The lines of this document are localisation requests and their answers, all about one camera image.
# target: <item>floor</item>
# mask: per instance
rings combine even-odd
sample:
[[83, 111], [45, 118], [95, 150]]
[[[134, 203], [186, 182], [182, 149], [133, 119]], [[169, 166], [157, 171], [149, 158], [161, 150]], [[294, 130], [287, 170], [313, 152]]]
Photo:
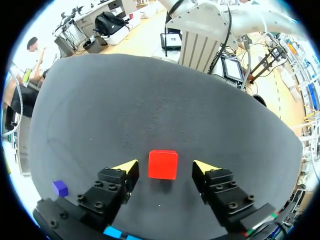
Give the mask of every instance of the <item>floor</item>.
[[[135, 56], [150, 57], [160, 44], [160, 34], [164, 31], [166, 11], [161, 11], [151, 18], [141, 19], [139, 26], [118, 45], [107, 46], [102, 54], [129, 54]], [[259, 38], [259, 34], [253, 34], [253, 38]], [[262, 45], [254, 45], [251, 48], [252, 66], [264, 57], [266, 48]], [[247, 66], [247, 56], [244, 56], [242, 65]], [[255, 84], [247, 84], [247, 93], [258, 94], [266, 102], [268, 109], [276, 114], [287, 126], [293, 127], [304, 123], [305, 110], [302, 98], [295, 100], [289, 89], [283, 83], [281, 74], [274, 70], [266, 77], [260, 77]], [[294, 133], [301, 137], [301, 128], [296, 128]]]

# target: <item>blue cube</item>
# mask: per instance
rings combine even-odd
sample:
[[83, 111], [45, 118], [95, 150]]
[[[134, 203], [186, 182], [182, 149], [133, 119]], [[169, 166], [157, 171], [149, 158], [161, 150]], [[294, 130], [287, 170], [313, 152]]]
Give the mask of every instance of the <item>blue cube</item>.
[[54, 192], [57, 196], [64, 198], [69, 195], [68, 188], [63, 181], [61, 180], [54, 181], [52, 185], [53, 185]]

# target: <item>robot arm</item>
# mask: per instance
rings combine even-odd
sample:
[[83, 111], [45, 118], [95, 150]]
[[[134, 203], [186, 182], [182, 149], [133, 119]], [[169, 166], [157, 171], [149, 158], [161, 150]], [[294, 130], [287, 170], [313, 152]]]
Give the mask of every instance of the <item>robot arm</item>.
[[[177, 0], [159, 0], [169, 12]], [[279, 32], [303, 36], [297, 21], [260, 5], [229, 6], [232, 26], [227, 45], [237, 48], [237, 38], [254, 32]], [[184, 0], [166, 26], [183, 32], [179, 64], [206, 73], [229, 28], [228, 6], [210, 1]]]

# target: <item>screw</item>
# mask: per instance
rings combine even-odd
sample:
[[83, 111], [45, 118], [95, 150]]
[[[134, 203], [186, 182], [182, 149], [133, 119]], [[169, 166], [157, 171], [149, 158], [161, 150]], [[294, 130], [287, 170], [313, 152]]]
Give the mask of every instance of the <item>screw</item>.
[[224, 187], [222, 186], [222, 185], [217, 185], [217, 186], [215, 186], [215, 189], [217, 189], [217, 190], [221, 190], [221, 189], [223, 189]]
[[101, 181], [95, 181], [94, 182], [94, 186], [97, 187], [97, 188], [100, 188], [103, 186], [102, 182]]
[[255, 199], [255, 196], [249, 195], [249, 196], [247, 197], [247, 199], [248, 199], [249, 201], [253, 201], [253, 200]]
[[229, 208], [230, 209], [236, 209], [237, 207], [238, 207], [238, 204], [236, 202], [233, 201], [233, 202], [229, 203]]
[[79, 202], [83, 202], [85, 200], [85, 196], [83, 194], [79, 194], [77, 197]]
[[95, 207], [96, 209], [102, 209], [103, 206], [104, 206], [104, 204], [103, 204], [102, 202], [100, 202], [100, 201], [97, 201], [97, 202], [95, 203], [95, 205], [94, 205], [94, 207]]
[[111, 183], [111, 184], [109, 185], [109, 190], [110, 190], [110, 191], [115, 191], [115, 190], [117, 190], [117, 189], [118, 189], [118, 187], [117, 187], [115, 184]]
[[52, 229], [56, 229], [58, 227], [58, 223], [55, 220], [51, 220], [49, 225]]
[[59, 218], [61, 219], [66, 219], [68, 217], [68, 214], [66, 211], [60, 212], [59, 213]]

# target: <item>gray table surface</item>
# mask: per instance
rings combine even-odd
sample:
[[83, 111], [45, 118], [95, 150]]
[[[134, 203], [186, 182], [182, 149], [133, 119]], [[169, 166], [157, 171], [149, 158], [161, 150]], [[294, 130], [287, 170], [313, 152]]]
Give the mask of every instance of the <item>gray table surface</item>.
[[[40, 196], [56, 199], [52, 181], [63, 180], [74, 204], [102, 168], [138, 159], [140, 178], [113, 226], [155, 240], [226, 233], [192, 181], [193, 160], [230, 169], [256, 207], [279, 210], [302, 156], [294, 133], [248, 94], [184, 66], [121, 54], [58, 60], [38, 95], [29, 144]], [[153, 149], [177, 151], [171, 184], [148, 178]]]

